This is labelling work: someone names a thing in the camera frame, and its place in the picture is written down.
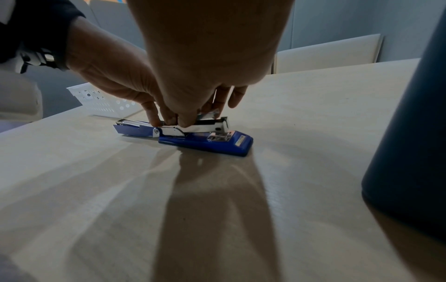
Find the table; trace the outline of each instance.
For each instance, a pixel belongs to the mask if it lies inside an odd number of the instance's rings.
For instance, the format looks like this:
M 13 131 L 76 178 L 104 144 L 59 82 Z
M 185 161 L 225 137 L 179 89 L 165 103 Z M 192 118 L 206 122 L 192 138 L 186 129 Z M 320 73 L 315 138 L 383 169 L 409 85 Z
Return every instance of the table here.
M 446 281 L 445 245 L 361 198 L 417 63 L 267 76 L 224 111 L 254 137 L 245 158 L 123 137 L 82 108 L 0 134 L 0 275 Z

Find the white plastic container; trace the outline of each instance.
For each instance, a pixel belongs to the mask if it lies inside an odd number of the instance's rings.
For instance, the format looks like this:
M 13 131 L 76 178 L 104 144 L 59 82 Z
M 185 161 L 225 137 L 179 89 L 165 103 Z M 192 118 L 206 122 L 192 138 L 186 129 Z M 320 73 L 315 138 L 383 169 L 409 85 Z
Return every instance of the white plastic container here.
M 125 118 L 143 109 L 136 102 L 112 96 L 90 83 L 71 86 L 67 89 L 92 115 Z

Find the person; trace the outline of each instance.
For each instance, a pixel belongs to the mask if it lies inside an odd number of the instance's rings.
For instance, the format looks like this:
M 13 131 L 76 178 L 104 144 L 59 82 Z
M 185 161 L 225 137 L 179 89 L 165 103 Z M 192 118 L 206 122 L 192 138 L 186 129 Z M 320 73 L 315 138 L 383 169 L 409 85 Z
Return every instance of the person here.
M 192 125 L 198 112 L 236 107 L 271 68 L 293 0 L 128 0 L 146 50 L 89 22 L 69 0 L 5 0 L 0 63 L 70 69 L 140 103 L 149 122 Z

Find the stapler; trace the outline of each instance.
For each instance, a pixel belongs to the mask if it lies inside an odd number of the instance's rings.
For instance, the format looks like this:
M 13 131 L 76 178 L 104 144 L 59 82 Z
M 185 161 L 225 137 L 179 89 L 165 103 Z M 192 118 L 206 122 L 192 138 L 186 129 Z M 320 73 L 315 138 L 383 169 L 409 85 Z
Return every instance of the stapler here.
M 248 154 L 253 138 L 239 131 L 230 131 L 227 117 L 198 118 L 195 124 L 188 128 L 167 125 L 154 127 L 148 122 L 125 118 L 118 120 L 114 127 L 120 134 L 158 139 L 161 144 L 241 157 Z

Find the dark blue cylinder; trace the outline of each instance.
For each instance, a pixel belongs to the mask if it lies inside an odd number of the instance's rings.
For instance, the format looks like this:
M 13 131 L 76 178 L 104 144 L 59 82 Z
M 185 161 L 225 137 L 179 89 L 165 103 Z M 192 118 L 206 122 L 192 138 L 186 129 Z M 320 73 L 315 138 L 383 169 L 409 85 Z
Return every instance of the dark blue cylinder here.
M 446 242 L 446 12 L 367 169 L 362 194 Z

